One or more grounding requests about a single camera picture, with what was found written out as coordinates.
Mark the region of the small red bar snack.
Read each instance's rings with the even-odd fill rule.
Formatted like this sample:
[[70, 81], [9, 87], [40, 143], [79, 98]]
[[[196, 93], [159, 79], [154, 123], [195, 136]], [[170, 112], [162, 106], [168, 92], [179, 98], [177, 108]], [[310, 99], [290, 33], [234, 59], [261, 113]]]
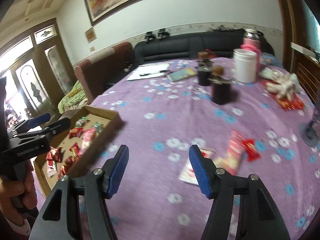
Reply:
[[69, 130], [68, 139], [81, 137], [84, 129], [82, 127], [75, 127]]

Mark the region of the brown red foil snack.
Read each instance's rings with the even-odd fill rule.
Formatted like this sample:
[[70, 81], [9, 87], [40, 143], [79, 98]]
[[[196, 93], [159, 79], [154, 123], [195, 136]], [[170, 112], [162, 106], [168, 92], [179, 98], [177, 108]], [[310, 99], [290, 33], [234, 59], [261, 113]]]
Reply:
[[51, 147], [46, 155], [46, 160], [54, 160], [55, 162], [60, 163], [62, 161], [62, 148]]

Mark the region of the pink marshmallow packet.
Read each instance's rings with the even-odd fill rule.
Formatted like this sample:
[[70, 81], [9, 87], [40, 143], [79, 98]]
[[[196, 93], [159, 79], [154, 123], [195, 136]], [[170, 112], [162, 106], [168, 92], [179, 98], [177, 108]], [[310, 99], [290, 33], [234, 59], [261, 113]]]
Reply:
[[80, 147], [79, 155], [82, 156], [87, 148], [91, 145], [92, 141], [95, 139], [96, 129], [89, 128], [83, 132], [82, 144]]
[[241, 163], [242, 155], [245, 152], [245, 147], [242, 144], [244, 138], [240, 133], [233, 130], [229, 140], [229, 146], [224, 158], [217, 157], [213, 163], [217, 168], [223, 168], [231, 175], [236, 175]]

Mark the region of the green clear nut packet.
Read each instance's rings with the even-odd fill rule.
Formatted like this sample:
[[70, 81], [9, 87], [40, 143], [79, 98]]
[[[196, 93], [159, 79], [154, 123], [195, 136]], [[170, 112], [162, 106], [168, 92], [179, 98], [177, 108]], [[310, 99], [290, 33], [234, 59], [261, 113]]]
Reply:
[[75, 127], [76, 128], [81, 128], [84, 127], [85, 124], [89, 122], [89, 119], [86, 116], [82, 116], [79, 120], [76, 121]]

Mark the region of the green twisted candy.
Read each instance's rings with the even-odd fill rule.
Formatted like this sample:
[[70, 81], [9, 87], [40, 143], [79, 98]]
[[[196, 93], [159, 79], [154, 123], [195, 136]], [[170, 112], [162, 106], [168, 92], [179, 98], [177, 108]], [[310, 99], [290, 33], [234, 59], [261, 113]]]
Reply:
[[94, 123], [93, 128], [98, 134], [100, 134], [104, 129], [103, 125], [97, 121]]

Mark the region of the small red candy packet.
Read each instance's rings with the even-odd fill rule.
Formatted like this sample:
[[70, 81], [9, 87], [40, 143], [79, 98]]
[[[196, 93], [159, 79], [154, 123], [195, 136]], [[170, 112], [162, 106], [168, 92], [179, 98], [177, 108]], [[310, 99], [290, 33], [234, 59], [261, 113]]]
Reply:
[[245, 148], [245, 151], [247, 153], [247, 160], [249, 162], [258, 160], [261, 157], [261, 155], [259, 154], [259, 152], [256, 149], [255, 142], [253, 139], [243, 140], [242, 145]]

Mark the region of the long red snack bar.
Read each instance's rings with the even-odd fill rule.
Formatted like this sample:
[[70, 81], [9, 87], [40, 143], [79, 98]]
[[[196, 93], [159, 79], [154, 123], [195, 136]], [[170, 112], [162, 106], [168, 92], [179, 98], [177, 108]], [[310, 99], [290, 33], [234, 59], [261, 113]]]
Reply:
[[71, 148], [69, 149], [69, 151], [72, 153], [72, 157], [74, 159], [74, 161], [77, 161], [77, 159], [80, 157], [79, 152], [80, 152], [80, 147], [78, 145], [77, 142], [75, 142]]

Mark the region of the dark red foil snack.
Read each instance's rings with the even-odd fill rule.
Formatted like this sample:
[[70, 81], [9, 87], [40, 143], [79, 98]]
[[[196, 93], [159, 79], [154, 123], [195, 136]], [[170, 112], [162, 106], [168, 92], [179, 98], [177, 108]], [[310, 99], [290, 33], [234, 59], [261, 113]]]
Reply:
[[66, 175], [68, 170], [72, 167], [74, 163], [73, 156], [68, 157], [64, 163], [61, 165], [60, 170], [58, 172], [58, 178], [60, 179], [62, 176]]

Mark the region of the cardboard tray box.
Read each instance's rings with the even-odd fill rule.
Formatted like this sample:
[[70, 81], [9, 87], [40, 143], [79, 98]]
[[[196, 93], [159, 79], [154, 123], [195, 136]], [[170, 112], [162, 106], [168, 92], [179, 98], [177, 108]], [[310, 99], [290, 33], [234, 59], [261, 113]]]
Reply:
[[[66, 131], [57, 135], [51, 142], [53, 148], [60, 147], [62, 150], [62, 161], [56, 164], [57, 171], [60, 171], [63, 163], [74, 155], [70, 148], [74, 144], [77, 144], [79, 147], [82, 146], [83, 141], [88, 137], [86, 131], [94, 128], [97, 124], [102, 126], [102, 131], [95, 134], [95, 137], [88, 147], [84, 151], [80, 151], [79, 159], [67, 170], [66, 174], [68, 176], [76, 178], [83, 176], [87, 172], [89, 163], [102, 152], [103, 147], [107, 144], [111, 135], [116, 129], [122, 126], [123, 121], [116, 111], [92, 106], [85, 106], [79, 110], [67, 111], [64, 116], [70, 119], [71, 126]], [[76, 122], [82, 117], [87, 118], [87, 121], [83, 126], [84, 131], [80, 137], [70, 138], [70, 130], [75, 128]]]

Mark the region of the green floral blanket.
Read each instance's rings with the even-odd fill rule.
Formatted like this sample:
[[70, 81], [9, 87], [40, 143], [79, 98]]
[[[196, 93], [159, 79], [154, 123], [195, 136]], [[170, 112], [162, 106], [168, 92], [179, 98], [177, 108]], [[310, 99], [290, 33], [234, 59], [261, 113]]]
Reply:
[[85, 94], [82, 84], [77, 80], [72, 90], [67, 93], [59, 102], [57, 108], [60, 114], [66, 111], [82, 108], [88, 103], [88, 98]]

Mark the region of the wooden glass door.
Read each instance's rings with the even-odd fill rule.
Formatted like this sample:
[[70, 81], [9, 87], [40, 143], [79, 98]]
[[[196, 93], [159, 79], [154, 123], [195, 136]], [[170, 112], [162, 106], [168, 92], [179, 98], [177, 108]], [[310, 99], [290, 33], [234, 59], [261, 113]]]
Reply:
[[4, 67], [1, 76], [11, 74], [24, 100], [25, 111], [32, 117], [49, 113], [52, 121], [57, 120], [61, 116], [58, 104], [71, 91], [76, 77], [56, 19], [15, 35], [1, 46], [1, 55], [26, 41], [28, 49]]

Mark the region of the purple floral tablecloth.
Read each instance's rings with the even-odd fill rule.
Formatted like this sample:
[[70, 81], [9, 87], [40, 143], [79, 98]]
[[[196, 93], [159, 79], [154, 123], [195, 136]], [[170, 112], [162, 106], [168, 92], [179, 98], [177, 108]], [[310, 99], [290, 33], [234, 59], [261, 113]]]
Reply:
[[262, 83], [233, 82], [235, 101], [216, 105], [197, 78], [121, 80], [97, 96], [94, 107], [117, 111], [122, 129], [92, 164], [101, 167], [120, 145], [130, 151], [119, 191], [107, 202], [119, 239], [200, 239], [212, 203], [196, 185], [179, 180], [191, 145], [224, 158], [233, 131], [253, 140], [260, 158], [244, 158], [238, 175], [257, 174], [298, 239], [319, 210], [319, 147], [307, 146], [299, 126], [313, 104], [300, 93], [302, 110], [283, 110]]

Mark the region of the black cylinder with cork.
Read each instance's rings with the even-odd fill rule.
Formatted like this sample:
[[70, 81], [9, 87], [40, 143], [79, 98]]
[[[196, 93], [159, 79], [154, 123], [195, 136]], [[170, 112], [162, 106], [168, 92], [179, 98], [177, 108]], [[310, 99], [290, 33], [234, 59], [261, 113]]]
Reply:
[[231, 103], [236, 98], [232, 90], [231, 79], [223, 78], [225, 70], [222, 66], [213, 66], [210, 74], [211, 99], [217, 105]]

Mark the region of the worn notebook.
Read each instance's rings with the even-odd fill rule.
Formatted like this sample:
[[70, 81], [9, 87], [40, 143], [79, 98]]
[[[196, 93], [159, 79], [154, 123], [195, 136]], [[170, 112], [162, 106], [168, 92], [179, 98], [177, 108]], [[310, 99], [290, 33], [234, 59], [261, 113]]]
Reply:
[[190, 77], [194, 77], [196, 76], [196, 72], [193, 68], [183, 68], [174, 72], [171, 72], [170, 74], [167, 75], [167, 78], [171, 81], [171, 82], [178, 82], [178, 81], [182, 81], [185, 79], [188, 79]]

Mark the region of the white paper sheet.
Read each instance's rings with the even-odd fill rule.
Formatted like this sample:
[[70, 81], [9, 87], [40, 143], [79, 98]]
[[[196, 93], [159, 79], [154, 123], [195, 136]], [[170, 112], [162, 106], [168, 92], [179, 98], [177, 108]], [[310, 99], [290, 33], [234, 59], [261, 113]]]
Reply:
[[127, 81], [137, 81], [142, 79], [151, 79], [155, 78], [153, 77], [140, 77], [140, 74], [146, 74], [146, 73], [155, 73], [159, 72], [161, 70], [166, 70], [168, 72], [168, 69], [170, 67], [171, 63], [154, 63], [154, 64], [145, 64], [137, 67], [127, 78]]

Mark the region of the black pen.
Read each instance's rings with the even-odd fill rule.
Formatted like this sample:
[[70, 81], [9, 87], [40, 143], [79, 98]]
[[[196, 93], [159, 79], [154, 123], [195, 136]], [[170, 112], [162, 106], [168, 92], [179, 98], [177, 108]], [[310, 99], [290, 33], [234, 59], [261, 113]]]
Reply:
[[155, 72], [155, 73], [140, 74], [140, 77], [153, 77], [153, 76], [158, 77], [158, 76], [163, 76], [166, 73], [167, 73], [166, 70], [161, 70], [161, 71]]

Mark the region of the white plastic jar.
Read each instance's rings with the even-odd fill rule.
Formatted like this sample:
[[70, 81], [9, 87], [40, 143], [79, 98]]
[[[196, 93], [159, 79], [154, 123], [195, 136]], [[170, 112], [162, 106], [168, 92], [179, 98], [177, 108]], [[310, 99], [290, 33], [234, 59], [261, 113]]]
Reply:
[[251, 50], [234, 49], [234, 78], [241, 83], [255, 83], [257, 54]]

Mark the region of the red foil bag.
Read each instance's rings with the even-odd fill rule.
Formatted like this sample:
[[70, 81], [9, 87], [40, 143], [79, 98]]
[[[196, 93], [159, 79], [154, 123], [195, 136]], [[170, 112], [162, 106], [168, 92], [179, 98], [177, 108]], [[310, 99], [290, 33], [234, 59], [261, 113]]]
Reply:
[[271, 98], [274, 99], [283, 110], [304, 109], [305, 104], [295, 92], [295, 84], [292, 81], [276, 83], [266, 80], [263, 81], [262, 84]]

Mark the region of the grey phone stand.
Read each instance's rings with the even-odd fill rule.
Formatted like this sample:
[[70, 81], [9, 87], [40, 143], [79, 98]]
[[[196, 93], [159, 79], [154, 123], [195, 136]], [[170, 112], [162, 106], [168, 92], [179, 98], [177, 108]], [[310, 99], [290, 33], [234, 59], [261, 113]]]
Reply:
[[312, 119], [299, 126], [300, 136], [309, 147], [315, 147], [319, 142], [319, 136], [314, 129], [316, 124], [319, 124], [319, 104], [315, 106]]

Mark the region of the white work gloves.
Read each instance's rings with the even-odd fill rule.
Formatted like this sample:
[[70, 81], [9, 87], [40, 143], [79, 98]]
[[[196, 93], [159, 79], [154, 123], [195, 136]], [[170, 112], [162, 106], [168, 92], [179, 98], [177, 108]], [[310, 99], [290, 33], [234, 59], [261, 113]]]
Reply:
[[293, 96], [299, 92], [299, 81], [296, 74], [283, 73], [277, 69], [264, 68], [258, 76], [266, 80], [265, 89], [276, 96], [278, 100], [293, 101]]

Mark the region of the black leather sofa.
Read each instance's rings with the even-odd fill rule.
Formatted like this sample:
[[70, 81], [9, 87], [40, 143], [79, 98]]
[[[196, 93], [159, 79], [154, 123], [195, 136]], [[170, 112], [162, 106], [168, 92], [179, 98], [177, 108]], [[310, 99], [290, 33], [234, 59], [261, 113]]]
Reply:
[[138, 67], [175, 59], [194, 60], [198, 58], [198, 52], [207, 49], [217, 57], [231, 58], [233, 50], [243, 44], [244, 35], [244, 29], [214, 30], [142, 41], [134, 48], [132, 63]]

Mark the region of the black clamp on sofa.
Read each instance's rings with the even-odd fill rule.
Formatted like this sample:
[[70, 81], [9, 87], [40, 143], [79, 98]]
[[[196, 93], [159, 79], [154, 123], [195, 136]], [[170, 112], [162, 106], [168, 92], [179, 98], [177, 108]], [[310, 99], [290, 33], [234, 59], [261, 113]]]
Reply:
[[170, 36], [170, 33], [168, 31], [166, 31], [165, 28], [159, 29], [159, 31], [158, 31], [158, 39], [159, 40], [162, 40], [162, 39], [169, 37], [169, 36]]
[[145, 42], [148, 43], [152, 40], [155, 40], [157, 37], [152, 31], [147, 31], [145, 34]]

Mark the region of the pink thermos bottle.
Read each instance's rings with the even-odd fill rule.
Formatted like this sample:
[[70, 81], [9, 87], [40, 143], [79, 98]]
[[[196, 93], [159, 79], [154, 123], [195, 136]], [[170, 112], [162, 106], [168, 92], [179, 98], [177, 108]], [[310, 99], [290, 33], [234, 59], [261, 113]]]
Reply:
[[250, 50], [256, 53], [257, 55], [257, 73], [260, 71], [260, 38], [259, 34], [254, 29], [245, 29], [245, 34], [243, 38], [243, 44], [240, 46], [241, 49]]

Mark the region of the small wall plaque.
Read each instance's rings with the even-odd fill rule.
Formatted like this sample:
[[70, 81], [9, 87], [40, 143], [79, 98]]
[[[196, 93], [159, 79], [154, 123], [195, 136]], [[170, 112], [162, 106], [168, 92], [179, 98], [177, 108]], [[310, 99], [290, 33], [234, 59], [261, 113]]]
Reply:
[[85, 36], [88, 43], [91, 43], [97, 39], [94, 28], [91, 27], [87, 31], [85, 31]]

